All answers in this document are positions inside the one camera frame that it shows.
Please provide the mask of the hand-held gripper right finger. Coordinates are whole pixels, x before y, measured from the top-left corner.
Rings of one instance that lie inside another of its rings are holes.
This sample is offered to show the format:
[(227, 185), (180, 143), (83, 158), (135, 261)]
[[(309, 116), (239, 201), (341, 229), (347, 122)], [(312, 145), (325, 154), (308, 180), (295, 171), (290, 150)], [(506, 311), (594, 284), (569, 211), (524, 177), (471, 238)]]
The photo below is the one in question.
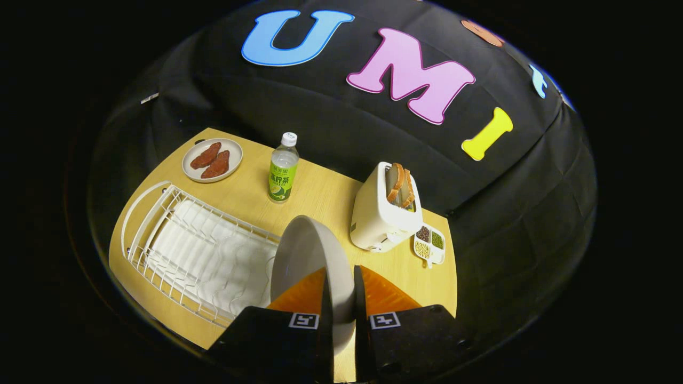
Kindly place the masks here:
[(442, 305), (421, 306), (368, 267), (354, 267), (355, 364), (368, 383), (445, 383), (475, 357), (471, 331)]

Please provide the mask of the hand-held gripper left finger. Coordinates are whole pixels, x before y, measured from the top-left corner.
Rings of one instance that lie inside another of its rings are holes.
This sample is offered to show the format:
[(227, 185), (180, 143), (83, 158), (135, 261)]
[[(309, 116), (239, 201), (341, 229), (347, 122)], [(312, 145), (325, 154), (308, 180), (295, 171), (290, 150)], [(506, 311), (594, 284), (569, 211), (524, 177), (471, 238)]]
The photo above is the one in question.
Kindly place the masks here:
[(266, 308), (248, 306), (205, 353), (227, 383), (332, 383), (327, 270), (318, 268)]

